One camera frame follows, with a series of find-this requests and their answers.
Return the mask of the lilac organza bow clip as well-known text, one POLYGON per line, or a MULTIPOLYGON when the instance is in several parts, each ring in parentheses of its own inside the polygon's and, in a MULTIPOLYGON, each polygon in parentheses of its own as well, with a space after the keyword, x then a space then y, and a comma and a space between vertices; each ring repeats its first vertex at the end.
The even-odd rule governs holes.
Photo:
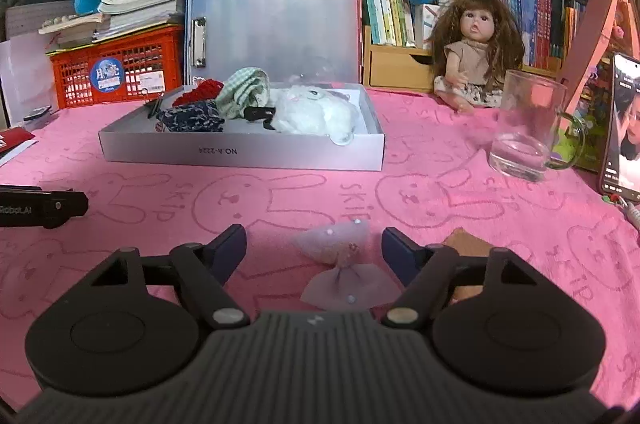
POLYGON ((378 265, 364 262, 371 241, 369 224, 361 219, 322 225, 294 239, 304 256, 324 269, 312 277, 300 300, 326 311, 369 310, 389 305, 400 288, 378 265))

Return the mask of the wooden drawer organizer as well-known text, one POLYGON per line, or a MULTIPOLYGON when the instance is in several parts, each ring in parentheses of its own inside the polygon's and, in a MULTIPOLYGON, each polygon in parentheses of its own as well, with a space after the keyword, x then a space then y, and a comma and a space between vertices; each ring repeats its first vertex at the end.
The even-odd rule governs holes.
POLYGON ((369 26, 363 27, 362 38, 364 87, 433 92, 434 67, 430 52, 374 44, 369 26))

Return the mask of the brown-haired baby doll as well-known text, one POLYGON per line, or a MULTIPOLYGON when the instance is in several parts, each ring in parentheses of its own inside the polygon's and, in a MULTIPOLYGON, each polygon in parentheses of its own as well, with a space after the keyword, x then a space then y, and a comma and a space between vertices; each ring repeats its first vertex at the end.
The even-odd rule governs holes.
POLYGON ((454 0, 431 34, 434 93, 460 114, 495 109, 509 70, 522 66, 518 24, 501 0, 454 0))

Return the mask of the smartphone on stand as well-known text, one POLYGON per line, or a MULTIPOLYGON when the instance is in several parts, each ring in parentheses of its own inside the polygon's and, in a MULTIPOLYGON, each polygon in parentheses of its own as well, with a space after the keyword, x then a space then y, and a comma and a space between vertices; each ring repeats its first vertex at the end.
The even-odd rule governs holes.
POLYGON ((639 202, 639 61, 623 53, 612 60, 611 118, 599 188, 639 202))

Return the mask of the red crochet scrunchie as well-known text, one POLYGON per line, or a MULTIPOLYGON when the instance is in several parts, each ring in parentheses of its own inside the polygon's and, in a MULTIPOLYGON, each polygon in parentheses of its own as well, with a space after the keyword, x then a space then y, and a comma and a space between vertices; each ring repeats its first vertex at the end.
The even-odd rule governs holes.
POLYGON ((215 100, 224 89, 224 84, 213 79, 203 79, 191 91, 184 92, 172 102, 172 106, 191 104, 200 101, 215 100))

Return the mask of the brown cardboard piece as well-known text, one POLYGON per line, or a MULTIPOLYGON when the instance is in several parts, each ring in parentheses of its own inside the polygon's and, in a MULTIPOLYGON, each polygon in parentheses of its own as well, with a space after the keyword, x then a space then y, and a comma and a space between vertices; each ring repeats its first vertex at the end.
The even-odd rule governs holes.
MULTIPOLYGON (((456 228, 444 240, 444 244, 455 249, 462 258, 481 258, 489 256, 494 245, 466 232, 465 229, 456 228)), ((483 291, 485 268, 460 272, 456 277, 456 286, 452 291, 450 305, 458 301, 468 299, 483 291)))

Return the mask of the red plastic crate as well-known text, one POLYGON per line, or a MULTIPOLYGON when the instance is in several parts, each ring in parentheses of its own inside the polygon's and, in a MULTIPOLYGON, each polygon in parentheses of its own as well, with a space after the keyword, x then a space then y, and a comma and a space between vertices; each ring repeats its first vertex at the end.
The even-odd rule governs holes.
POLYGON ((164 25, 49 58, 61 109, 151 100, 182 86, 183 28, 164 25))

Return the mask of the pink house-shaped stand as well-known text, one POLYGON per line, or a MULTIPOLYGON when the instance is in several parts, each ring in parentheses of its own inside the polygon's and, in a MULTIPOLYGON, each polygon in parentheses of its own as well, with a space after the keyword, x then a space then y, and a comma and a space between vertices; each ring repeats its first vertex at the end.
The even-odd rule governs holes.
POLYGON ((612 100, 613 55, 639 56, 639 13, 634 0, 590 0, 561 68, 564 111, 582 122, 585 144, 578 168, 600 170, 612 100))

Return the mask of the navy floral fabric scrunchie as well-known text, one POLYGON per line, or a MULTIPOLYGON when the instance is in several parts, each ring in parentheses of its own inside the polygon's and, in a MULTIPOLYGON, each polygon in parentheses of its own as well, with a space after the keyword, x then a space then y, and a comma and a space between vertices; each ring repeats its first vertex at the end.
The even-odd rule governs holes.
POLYGON ((224 118, 214 100, 202 100, 158 111, 158 127, 169 132, 223 132, 224 118))

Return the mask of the pink towel table cover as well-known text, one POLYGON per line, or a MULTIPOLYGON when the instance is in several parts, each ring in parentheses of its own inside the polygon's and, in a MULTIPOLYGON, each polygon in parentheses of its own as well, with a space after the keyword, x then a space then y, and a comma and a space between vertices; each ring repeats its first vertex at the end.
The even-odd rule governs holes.
POLYGON ((208 242, 240 223, 248 250, 228 292, 248 313, 299 310, 321 266, 296 247, 299 232, 361 219, 373 233, 401 229, 431 244, 463 229, 505 246, 595 315, 606 352, 594 384, 606 404, 639 398, 639 236, 596 192, 593 177, 550 171, 541 183, 488 166, 494 118, 454 115, 427 95, 370 95, 385 133, 378 173, 124 164, 107 161, 99 132, 129 103, 58 113, 1 169, 9 184, 84 191, 84 217, 61 228, 1 233, 1 395, 35 396, 24 354, 29 326, 111 251, 165 254, 208 242))

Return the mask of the clear glass mug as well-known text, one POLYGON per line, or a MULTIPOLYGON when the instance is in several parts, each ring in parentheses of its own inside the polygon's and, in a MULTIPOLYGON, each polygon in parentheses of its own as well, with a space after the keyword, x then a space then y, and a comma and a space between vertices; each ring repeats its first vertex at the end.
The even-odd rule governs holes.
POLYGON ((497 130, 488 152, 488 163, 504 175, 540 182, 549 169, 576 165, 586 143, 584 123, 564 107, 566 87, 554 80, 522 70, 509 70, 504 78, 497 130), (553 152, 560 124, 577 132, 572 156, 562 159, 553 152))

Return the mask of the black binder clip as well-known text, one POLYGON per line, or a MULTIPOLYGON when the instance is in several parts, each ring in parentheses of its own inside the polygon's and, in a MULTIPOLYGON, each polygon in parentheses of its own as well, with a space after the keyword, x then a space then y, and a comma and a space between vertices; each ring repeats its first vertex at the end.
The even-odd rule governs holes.
POLYGON ((156 98, 152 98, 152 100, 149 100, 148 102, 145 102, 143 104, 143 107, 146 110, 146 118, 151 119, 157 115, 158 111, 160 110, 160 106, 162 106, 164 96, 165 92, 160 92, 160 94, 157 95, 156 98))

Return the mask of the green checkered scrunchie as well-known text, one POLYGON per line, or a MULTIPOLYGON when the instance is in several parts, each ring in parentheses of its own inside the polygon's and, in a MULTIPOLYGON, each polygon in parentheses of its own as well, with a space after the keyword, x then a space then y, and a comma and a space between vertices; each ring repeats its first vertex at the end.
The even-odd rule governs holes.
POLYGON ((267 73, 257 67, 238 69, 224 82, 215 102, 224 119, 241 118, 247 107, 268 106, 270 81, 267 73))

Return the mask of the white fluffy scrunchie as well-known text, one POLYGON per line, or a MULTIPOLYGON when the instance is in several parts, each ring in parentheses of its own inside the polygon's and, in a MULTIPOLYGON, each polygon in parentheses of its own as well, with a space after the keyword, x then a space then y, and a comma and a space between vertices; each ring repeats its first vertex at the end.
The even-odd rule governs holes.
POLYGON ((357 107, 340 94, 312 86, 293 86, 278 93, 271 127, 291 135, 327 137, 344 147, 355 136, 357 107))

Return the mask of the translucent plastic clipboard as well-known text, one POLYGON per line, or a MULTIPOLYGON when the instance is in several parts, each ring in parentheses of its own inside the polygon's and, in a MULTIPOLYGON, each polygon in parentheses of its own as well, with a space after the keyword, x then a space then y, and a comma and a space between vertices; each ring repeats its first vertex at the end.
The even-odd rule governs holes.
POLYGON ((190 0, 184 81, 243 67, 272 82, 360 81, 359 0, 190 0))

